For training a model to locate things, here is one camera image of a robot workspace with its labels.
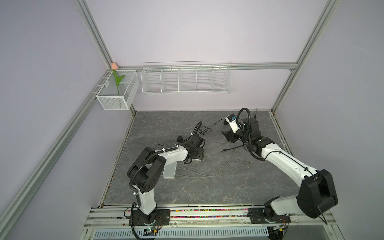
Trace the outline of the black power adapter small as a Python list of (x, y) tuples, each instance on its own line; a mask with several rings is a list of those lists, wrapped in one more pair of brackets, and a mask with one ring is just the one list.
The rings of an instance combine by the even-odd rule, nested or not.
[(207, 132), (212, 132), (213, 131), (213, 127), (219, 123), (224, 123), (225, 122), (225, 119), (220, 119), (218, 121), (216, 121), (214, 124), (211, 124), (210, 126), (205, 126), (205, 125), (201, 125), (200, 128), (198, 129), (198, 134), (199, 135), (205, 135)]

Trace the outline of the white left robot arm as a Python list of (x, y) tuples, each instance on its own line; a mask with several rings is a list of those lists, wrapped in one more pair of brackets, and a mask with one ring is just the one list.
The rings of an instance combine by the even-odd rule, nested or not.
[(190, 164), (192, 161), (204, 159), (206, 141), (200, 136), (202, 122), (198, 122), (189, 137), (185, 140), (179, 136), (177, 144), (171, 148), (155, 150), (146, 147), (139, 154), (127, 172), (129, 188), (137, 199), (137, 206), (131, 213), (133, 223), (149, 225), (156, 222), (158, 213), (154, 188), (160, 177), (173, 180), (178, 162)]

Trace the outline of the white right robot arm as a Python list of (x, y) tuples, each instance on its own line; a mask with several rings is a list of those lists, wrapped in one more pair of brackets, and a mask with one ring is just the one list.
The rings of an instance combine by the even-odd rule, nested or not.
[(326, 222), (324, 213), (338, 204), (332, 174), (310, 167), (284, 151), (273, 140), (261, 134), (258, 121), (250, 110), (242, 108), (237, 115), (225, 117), (230, 130), (222, 132), (230, 143), (241, 141), (250, 155), (262, 162), (270, 162), (290, 177), (300, 188), (296, 195), (275, 197), (265, 202), (263, 215), (274, 223), (284, 215), (304, 214)]

